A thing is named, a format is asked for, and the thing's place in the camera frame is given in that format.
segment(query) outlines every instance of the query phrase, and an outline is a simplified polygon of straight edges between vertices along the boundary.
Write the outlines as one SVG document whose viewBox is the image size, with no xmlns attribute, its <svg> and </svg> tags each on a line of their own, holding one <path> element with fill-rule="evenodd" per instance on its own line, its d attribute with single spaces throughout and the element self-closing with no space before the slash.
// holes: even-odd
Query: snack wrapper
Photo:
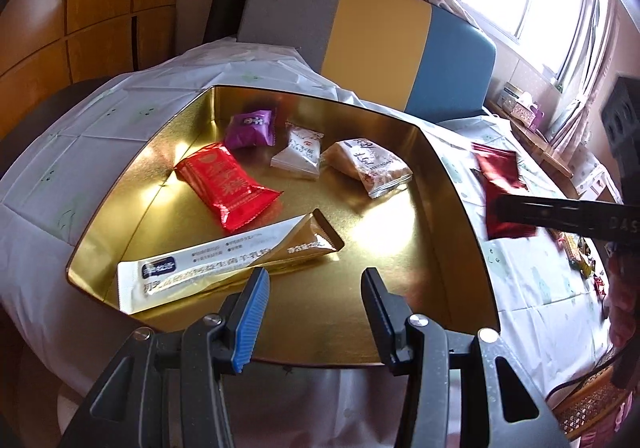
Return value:
<svg viewBox="0 0 640 448">
<path fill-rule="evenodd" d="M 596 261 L 591 256 L 591 248 L 584 238 L 578 235 L 563 233 L 562 245 L 569 265 L 580 271 L 583 278 L 589 278 L 596 269 Z"/>
<path fill-rule="evenodd" d="M 318 178 L 320 140 L 324 134 L 287 123 L 289 144 L 271 158 L 271 166 Z"/>
<path fill-rule="evenodd" d="M 259 185 L 222 143 L 185 157 L 175 171 L 209 208 L 220 212 L 222 227 L 229 231 L 255 219 L 282 193 Z"/>
<path fill-rule="evenodd" d="M 276 142 L 270 110 L 236 114 L 226 128 L 224 143 L 229 149 L 246 146 L 273 146 Z"/>
<path fill-rule="evenodd" d="M 494 238 L 532 237 L 537 228 L 529 224 L 502 222 L 494 211 L 495 200 L 504 194 L 528 195 L 526 185 L 518 176 L 518 156 L 511 150 L 500 150 L 485 144 L 472 143 L 472 149 L 484 182 L 486 197 L 485 223 L 488 240 Z"/>
<path fill-rule="evenodd" d="M 290 271 L 344 242 L 320 210 L 171 253 L 118 263 L 120 310 L 133 314 L 221 285 L 241 282 L 255 266 Z"/>
<path fill-rule="evenodd" d="M 347 139 L 332 144 L 322 160 L 349 177 L 362 181 L 369 197 L 376 199 L 411 180 L 413 172 L 393 152 L 369 139 Z"/>
<path fill-rule="evenodd" d="M 607 295 L 607 291 L 605 289 L 604 281 L 600 275 L 593 275 L 593 288 L 596 291 L 596 295 L 598 297 L 598 301 L 602 302 L 604 297 Z"/>
<path fill-rule="evenodd" d="M 553 241 L 556 243 L 556 247 L 558 251 L 562 249 L 562 242 L 564 241 L 564 232 L 560 232 L 553 228 L 546 228 L 548 234 L 551 236 Z"/>
</svg>

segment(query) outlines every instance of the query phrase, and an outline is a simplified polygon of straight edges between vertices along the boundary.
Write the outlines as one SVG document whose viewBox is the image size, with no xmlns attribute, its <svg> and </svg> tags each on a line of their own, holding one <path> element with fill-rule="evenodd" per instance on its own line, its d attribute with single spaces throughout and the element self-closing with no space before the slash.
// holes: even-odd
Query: pink fabric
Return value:
<svg viewBox="0 0 640 448">
<path fill-rule="evenodd" d="M 616 12 L 615 0 L 596 0 L 593 9 L 600 8 L 600 17 L 604 18 L 604 23 L 598 22 L 597 26 L 591 27 L 587 34 L 584 53 L 584 67 L 573 72 L 581 74 L 580 89 L 575 98 L 578 108 L 562 124 L 560 129 L 552 136 L 547 135 L 549 144 L 554 149 L 555 158 L 571 161 L 578 145 L 586 142 L 589 132 L 589 114 L 591 106 L 602 87 L 605 76 L 609 73 L 613 58 L 613 49 L 618 39 L 620 21 Z M 554 128 L 556 121 L 565 118 L 566 113 L 561 113 L 551 124 Z"/>
<path fill-rule="evenodd" d="M 596 428 L 582 434 L 580 448 L 604 448 L 613 437 L 626 415 L 631 410 L 632 395 L 622 402 L 620 407 L 599 421 Z"/>
</svg>

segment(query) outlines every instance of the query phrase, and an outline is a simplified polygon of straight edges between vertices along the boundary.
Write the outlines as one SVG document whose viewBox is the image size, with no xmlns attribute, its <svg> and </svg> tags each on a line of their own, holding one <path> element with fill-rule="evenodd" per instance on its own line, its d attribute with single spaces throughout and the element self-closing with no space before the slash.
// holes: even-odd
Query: gold metal box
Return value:
<svg viewBox="0 0 640 448">
<path fill-rule="evenodd" d="M 283 195 L 241 231 L 320 208 L 345 241 L 339 253 L 273 276 L 254 358 L 287 365 L 379 362 L 360 299 L 360 275 L 380 271 L 387 288 L 452 330 L 499 329 L 484 259 L 462 202 L 428 139 L 416 126 L 364 108 L 311 96 L 218 86 L 195 98 L 156 133 L 122 173 L 78 242 L 71 284 L 118 307 L 116 266 L 225 236 L 219 217 L 178 180 L 173 166 L 220 141 L 233 114 L 274 108 L 274 147 L 234 151 L 258 182 Z M 324 166 L 319 180 L 270 167 L 286 145 L 285 121 L 335 141 L 368 138 L 399 155 L 414 179 L 371 200 L 362 184 Z M 163 331 L 215 312 L 237 287 L 222 287 L 134 315 Z"/>
</svg>

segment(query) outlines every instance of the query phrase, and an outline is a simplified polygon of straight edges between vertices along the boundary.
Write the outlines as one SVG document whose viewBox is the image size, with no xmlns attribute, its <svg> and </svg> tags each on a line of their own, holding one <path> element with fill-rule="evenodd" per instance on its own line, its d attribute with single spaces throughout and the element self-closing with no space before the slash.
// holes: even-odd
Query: red snack package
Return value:
<svg viewBox="0 0 640 448">
<path fill-rule="evenodd" d="M 185 157 L 175 171 L 209 208 L 220 211 L 222 227 L 228 231 L 254 220 L 282 193 L 249 177 L 222 143 Z"/>
<path fill-rule="evenodd" d="M 493 238 L 532 237 L 537 228 L 528 224 L 502 222 L 493 210 L 495 200 L 504 194 L 528 195 L 525 184 L 518 175 L 518 157 L 511 150 L 500 150 L 478 143 L 472 143 L 478 166 L 484 175 L 484 195 L 486 197 L 486 235 Z"/>
<path fill-rule="evenodd" d="M 604 300 L 604 297 L 606 297 L 607 292 L 604 290 L 603 280 L 597 274 L 593 275 L 593 287 L 596 290 L 598 301 L 601 302 L 602 300 Z"/>
</svg>

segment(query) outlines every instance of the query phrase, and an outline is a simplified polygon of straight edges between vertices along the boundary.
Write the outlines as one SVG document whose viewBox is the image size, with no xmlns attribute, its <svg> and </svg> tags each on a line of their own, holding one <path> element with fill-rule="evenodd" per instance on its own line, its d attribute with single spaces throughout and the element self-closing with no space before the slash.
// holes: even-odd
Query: woven basket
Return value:
<svg viewBox="0 0 640 448">
<path fill-rule="evenodd" d="M 629 395 L 610 382 L 613 367 L 591 376 L 580 390 L 554 408 L 554 415 L 569 441 L 591 430 Z"/>
</svg>

